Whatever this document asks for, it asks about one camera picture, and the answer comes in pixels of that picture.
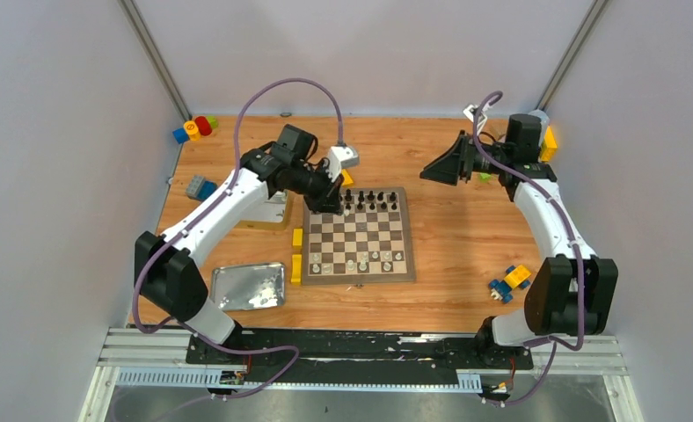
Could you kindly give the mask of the small yellow rectangular block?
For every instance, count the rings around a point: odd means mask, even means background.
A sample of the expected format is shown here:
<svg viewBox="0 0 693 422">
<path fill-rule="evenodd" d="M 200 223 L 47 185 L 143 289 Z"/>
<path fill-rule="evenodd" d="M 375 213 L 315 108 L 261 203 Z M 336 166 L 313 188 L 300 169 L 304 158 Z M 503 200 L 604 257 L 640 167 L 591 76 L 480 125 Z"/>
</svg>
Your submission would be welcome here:
<svg viewBox="0 0 693 422">
<path fill-rule="evenodd" d="M 303 247 L 303 229 L 295 228 L 292 232 L 292 247 L 296 250 L 300 250 Z"/>
</svg>

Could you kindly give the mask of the yellow triangle frame block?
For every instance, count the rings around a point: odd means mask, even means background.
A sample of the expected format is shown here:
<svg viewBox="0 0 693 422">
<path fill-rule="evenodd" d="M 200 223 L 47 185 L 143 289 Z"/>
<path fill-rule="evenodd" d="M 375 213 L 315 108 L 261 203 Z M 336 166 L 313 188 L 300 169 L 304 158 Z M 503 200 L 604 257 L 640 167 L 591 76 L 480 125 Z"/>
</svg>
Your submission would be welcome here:
<svg viewBox="0 0 693 422">
<path fill-rule="evenodd" d="M 354 180 L 346 169 L 342 169 L 340 172 L 341 176 L 341 186 L 344 188 L 350 187 L 354 184 Z"/>
</svg>

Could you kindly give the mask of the yellow arch block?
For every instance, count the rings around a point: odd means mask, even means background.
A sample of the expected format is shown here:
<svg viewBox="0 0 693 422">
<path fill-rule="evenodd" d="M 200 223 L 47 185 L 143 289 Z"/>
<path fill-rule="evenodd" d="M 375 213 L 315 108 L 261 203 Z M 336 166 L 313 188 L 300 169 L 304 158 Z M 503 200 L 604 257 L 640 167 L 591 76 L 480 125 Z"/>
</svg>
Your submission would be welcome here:
<svg viewBox="0 0 693 422">
<path fill-rule="evenodd" d="M 296 253 L 291 259 L 291 274 L 290 283 L 293 285 L 301 285 L 303 279 L 303 255 Z"/>
</svg>

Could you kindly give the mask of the wooden chess board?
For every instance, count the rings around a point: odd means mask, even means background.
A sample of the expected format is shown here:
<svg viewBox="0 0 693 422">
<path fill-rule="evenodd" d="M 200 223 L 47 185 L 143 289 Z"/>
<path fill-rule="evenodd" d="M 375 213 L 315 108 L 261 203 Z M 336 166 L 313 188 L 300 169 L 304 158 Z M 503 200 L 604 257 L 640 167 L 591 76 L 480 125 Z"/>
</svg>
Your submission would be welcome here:
<svg viewBox="0 0 693 422">
<path fill-rule="evenodd" d="M 304 286 L 318 285 L 365 285 L 370 283 L 406 283 L 417 279 L 412 245 L 412 231 L 406 192 L 403 187 L 356 187 L 346 189 L 363 189 L 397 192 L 400 202 L 398 211 L 390 212 L 353 212 L 349 216 L 342 213 L 319 214 L 309 209 L 303 211 L 303 279 Z M 369 273 L 359 273 L 359 257 L 362 252 L 369 252 Z M 392 252 L 392 272 L 383 272 L 383 263 L 371 262 L 370 255 L 378 251 Z M 311 253 L 320 253 L 321 260 L 312 262 Z M 395 261 L 396 252 L 403 252 L 405 259 Z M 346 263 L 352 259 L 356 263 L 357 273 L 347 273 Z M 332 273 L 322 274 L 323 264 L 333 264 Z M 311 266 L 319 264 L 321 273 L 313 274 Z"/>
</svg>

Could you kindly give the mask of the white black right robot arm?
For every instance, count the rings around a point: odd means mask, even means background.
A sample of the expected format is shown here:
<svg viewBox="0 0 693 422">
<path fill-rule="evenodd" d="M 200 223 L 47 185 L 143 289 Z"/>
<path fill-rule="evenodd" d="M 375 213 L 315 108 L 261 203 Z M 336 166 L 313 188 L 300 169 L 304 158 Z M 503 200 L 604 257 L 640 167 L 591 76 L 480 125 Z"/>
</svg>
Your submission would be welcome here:
<svg viewBox="0 0 693 422">
<path fill-rule="evenodd" d="M 543 260 L 527 284 L 522 309 L 484 321 L 476 355 L 497 367 L 511 346 L 537 346 L 568 334 L 576 338 L 604 331 L 618 269 L 582 238 L 563 206 L 549 165 L 555 140 L 548 115 L 540 110 L 510 116 L 501 142 L 476 146 L 460 131 L 455 143 L 428 164 L 420 178 L 456 185 L 477 173 L 495 174 L 529 225 Z"/>
</svg>

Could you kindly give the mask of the gold tin with white pieces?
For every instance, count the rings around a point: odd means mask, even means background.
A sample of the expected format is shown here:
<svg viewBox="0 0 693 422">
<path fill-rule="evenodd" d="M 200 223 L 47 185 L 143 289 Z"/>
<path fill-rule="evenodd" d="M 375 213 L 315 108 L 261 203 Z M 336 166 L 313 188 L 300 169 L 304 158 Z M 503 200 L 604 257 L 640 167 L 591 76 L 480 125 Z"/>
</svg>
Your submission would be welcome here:
<svg viewBox="0 0 693 422">
<path fill-rule="evenodd" d="M 238 229 L 282 231 L 288 226 L 293 200 L 289 193 L 276 193 L 272 198 L 249 210 L 236 225 Z"/>
</svg>

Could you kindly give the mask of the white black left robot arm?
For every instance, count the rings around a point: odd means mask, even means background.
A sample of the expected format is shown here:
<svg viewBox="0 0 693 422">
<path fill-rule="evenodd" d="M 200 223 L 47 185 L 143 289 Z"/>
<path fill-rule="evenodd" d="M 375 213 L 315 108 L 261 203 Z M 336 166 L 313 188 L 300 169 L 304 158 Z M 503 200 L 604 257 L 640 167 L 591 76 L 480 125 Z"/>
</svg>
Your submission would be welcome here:
<svg viewBox="0 0 693 422">
<path fill-rule="evenodd" d="M 210 298 L 200 268 L 241 220 L 276 193 L 300 194 L 316 213 L 341 213 L 342 171 L 357 165 L 359 154 L 339 142 L 310 164 L 316 143 L 315 135 L 285 125 L 276 141 L 242 154 L 228 178 L 193 212 L 162 234 L 146 231 L 135 241 L 134 297 L 144 297 L 210 340 L 209 351 L 222 363 L 236 361 L 244 342 L 233 333 L 235 321 Z"/>
</svg>

